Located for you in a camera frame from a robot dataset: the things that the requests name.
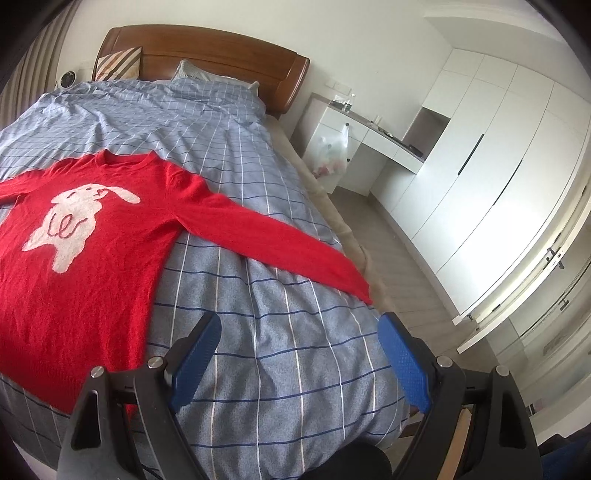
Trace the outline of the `striped brown pillow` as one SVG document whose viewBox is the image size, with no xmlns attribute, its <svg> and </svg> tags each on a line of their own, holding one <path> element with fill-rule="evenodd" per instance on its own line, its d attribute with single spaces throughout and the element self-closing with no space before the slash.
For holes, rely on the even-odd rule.
<svg viewBox="0 0 591 480">
<path fill-rule="evenodd" d="M 141 47 L 132 47 L 102 56 L 97 60 L 93 80 L 138 80 L 141 59 Z"/>
</svg>

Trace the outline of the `small round bedside device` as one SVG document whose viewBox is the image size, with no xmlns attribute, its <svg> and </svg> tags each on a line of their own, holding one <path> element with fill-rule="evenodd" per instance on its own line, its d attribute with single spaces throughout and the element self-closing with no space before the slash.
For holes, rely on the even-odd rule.
<svg viewBox="0 0 591 480">
<path fill-rule="evenodd" d="M 59 90 L 68 90 L 75 85 L 77 75 L 75 71 L 69 70 L 64 72 L 57 81 L 56 87 Z"/>
</svg>

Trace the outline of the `white wardrobe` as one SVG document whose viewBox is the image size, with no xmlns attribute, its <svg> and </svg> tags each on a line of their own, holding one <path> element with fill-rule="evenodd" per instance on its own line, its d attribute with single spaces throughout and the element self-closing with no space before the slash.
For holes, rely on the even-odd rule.
<svg viewBox="0 0 591 480">
<path fill-rule="evenodd" d="M 511 273 L 576 173 L 589 103 L 524 66 L 454 50 L 423 103 L 446 128 L 372 192 L 465 315 Z"/>
</svg>

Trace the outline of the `red knit sweater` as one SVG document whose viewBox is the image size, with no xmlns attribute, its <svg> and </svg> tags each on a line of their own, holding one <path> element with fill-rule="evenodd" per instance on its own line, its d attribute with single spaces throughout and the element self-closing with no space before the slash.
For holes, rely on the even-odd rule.
<svg viewBox="0 0 591 480">
<path fill-rule="evenodd" d="M 214 193 L 155 153 L 66 158 L 1 185 L 1 370 L 68 413 L 89 370 L 144 358 L 153 298 L 182 231 L 370 300 L 340 251 Z"/>
</svg>

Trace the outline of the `white plastic bag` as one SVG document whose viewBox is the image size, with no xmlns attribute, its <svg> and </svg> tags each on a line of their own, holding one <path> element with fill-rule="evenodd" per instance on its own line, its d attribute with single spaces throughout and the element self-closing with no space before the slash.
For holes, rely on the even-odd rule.
<svg viewBox="0 0 591 480">
<path fill-rule="evenodd" d="M 341 129 L 320 126 L 310 144 L 311 173 L 315 178 L 341 175 L 349 163 L 349 124 Z"/>
</svg>

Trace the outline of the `blue plaid duvet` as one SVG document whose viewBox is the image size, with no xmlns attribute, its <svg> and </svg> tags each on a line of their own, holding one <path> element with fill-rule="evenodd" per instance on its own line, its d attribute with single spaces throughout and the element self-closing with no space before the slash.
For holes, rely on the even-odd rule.
<svg viewBox="0 0 591 480">
<path fill-rule="evenodd" d="M 314 181 L 249 89 L 182 79 L 79 84 L 1 133 L 1 176 L 108 150 L 155 152 L 212 191 L 351 250 Z M 182 233 L 160 276 L 145 351 L 205 312 L 221 341 L 179 424 L 212 479 L 294 479 L 353 441 L 387 449 L 409 405 L 380 346 L 379 306 Z"/>
</svg>

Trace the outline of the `beige bed blanket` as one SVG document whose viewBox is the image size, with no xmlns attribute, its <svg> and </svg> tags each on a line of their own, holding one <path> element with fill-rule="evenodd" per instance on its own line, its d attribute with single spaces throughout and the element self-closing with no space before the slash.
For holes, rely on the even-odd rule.
<svg viewBox="0 0 591 480">
<path fill-rule="evenodd" d="M 372 296 L 377 310 L 381 313 L 394 312 L 394 302 L 387 293 L 386 285 L 376 269 L 372 257 L 370 257 L 370 252 L 356 239 L 353 230 L 342 219 L 342 215 L 339 214 L 338 209 L 335 208 L 335 205 L 329 199 L 327 192 L 322 189 L 321 184 L 312 176 L 308 167 L 305 166 L 304 161 L 297 155 L 296 150 L 290 144 L 290 140 L 287 139 L 286 133 L 281 128 L 280 122 L 273 116 L 266 115 L 263 125 L 266 126 L 267 131 L 270 133 L 273 149 L 293 165 L 298 176 L 301 178 L 301 184 L 303 184 L 304 189 L 307 191 L 311 203 L 320 212 L 325 222 L 332 229 L 332 232 L 337 235 L 346 257 L 353 261 L 353 264 L 356 265 L 363 278 L 369 283 L 370 296 Z"/>
</svg>

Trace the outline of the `items on desk top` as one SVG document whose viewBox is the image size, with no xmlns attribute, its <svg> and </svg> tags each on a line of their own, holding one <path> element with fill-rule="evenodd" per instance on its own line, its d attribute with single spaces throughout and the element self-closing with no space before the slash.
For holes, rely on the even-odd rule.
<svg viewBox="0 0 591 480">
<path fill-rule="evenodd" d="M 334 98 L 329 102 L 332 107 L 341 110 L 342 112 L 348 113 L 353 108 L 353 102 L 356 100 L 356 95 L 351 94 L 349 96 L 335 95 Z"/>
</svg>

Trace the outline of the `wooden bed headboard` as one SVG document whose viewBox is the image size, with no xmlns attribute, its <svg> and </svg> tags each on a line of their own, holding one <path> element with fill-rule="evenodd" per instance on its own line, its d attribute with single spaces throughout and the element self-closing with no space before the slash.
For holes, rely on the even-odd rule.
<svg viewBox="0 0 591 480">
<path fill-rule="evenodd" d="M 304 84 L 310 60 L 276 44 L 211 28 L 145 24 L 110 29 L 99 58 L 132 47 L 142 49 L 139 78 L 172 77 L 182 59 L 208 72 L 249 83 L 259 82 L 266 113 L 287 114 Z"/>
</svg>

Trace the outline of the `beige curtain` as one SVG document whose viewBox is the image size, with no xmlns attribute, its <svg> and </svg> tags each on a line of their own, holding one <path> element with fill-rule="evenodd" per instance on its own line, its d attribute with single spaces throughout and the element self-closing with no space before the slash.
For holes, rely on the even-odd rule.
<svg viewBox="0 0 591 480">
<path fill-rule="evenodd" d="M 1 91 L 1 128 L 55 89 L 61 50 L 79 4 L 71 2 L 45 26 L 16 65 Z"/>
</svg>

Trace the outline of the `white desk with drawers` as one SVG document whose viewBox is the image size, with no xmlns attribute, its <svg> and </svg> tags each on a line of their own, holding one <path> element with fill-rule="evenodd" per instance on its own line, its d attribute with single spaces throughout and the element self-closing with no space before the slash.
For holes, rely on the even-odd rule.
<svg viewBox="0 0 591 480">
<path fill-rule="evenodd" d="M 310 144 L 318 127 L 339 130 L 349 124 L 349 163 L 346 172 L 317 178 L 325 192 L 331 194 L 342 187 L 366 196 L 378 179 L 380 172 L 392 162 L 411 175 L 423 167 L 424 160 L 413 154 L 409 147 L 382 132 L 377 125 L 353 112 L 342 112 L 329 104 L 329 99 L 318 94 L 311 95 L 290 138 L 297 155 L 310 166 Z"/>
</svg>

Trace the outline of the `grey bed pillow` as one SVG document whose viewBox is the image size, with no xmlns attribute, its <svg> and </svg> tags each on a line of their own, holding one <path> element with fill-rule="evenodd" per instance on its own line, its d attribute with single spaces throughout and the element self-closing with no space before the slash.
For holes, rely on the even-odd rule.
<svg viewBox="0 0 591 480">
<path fill-rule="evenodd" d="M 249 89 L 249 91 L 254 95 L 259 95 L 259 82 L 257 81 L 249 83 L 238 80 L 238 78 L 235 77 L 217 75 L 193 65 L 186 59 L 183 59 L 178 63 L 176 71 L 172 76 L 173 80 L 184 78 L 202 80 L 206 82 L 228 83 L 231 85 L 245 87 L 246 89 Z"/>
</svg>

